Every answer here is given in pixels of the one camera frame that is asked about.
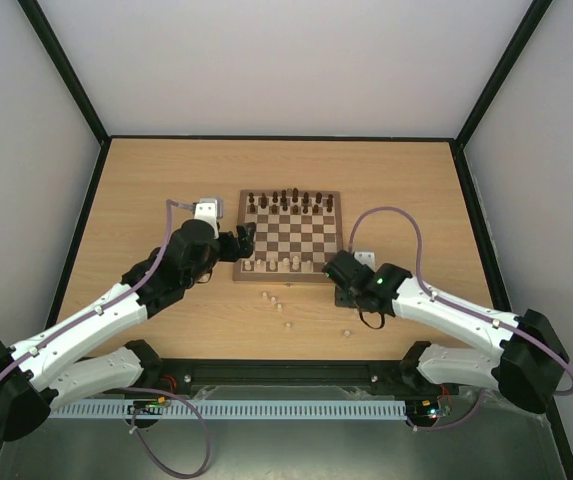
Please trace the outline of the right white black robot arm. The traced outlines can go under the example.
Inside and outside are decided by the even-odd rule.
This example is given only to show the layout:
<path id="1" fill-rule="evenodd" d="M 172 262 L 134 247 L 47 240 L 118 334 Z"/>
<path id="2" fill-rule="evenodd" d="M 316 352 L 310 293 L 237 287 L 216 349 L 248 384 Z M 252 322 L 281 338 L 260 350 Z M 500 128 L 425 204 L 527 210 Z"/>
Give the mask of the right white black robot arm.
<path id="1" fill-rule="evenodd" d="M 335 254 L 323 271 L 359 313 L 416 321 L 465 343 L 421 348 L 402 367 L 409 389 L 468 385 L 495 390 L 530 413 L 547 411 L 569 356 L 542 313 L 486 309 L 428 286 L 402 267 L 384 263 L 372 270 L 347 251 Z"/>

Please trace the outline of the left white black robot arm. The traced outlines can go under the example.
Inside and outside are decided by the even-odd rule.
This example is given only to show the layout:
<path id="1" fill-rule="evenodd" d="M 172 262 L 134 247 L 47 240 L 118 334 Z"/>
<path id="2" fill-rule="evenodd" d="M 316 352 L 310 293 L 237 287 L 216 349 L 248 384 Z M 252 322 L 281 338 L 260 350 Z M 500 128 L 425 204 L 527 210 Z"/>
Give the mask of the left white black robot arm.
<path id="1" fill-rule="evenodd" d="M 255 232 L 255 223 L 222 233 L 215 220 L 189 219 L 167 230 L 160 247 L 87 307 L 11 346 L 0 340 L 1 438 L 10 442 L 27 436 L 52 411 L 78 399 L 155 383 L 160 359 L 143 340 L 104 357 L 85 356 L 182 300 L 217 263 L 248 259 Z"/>

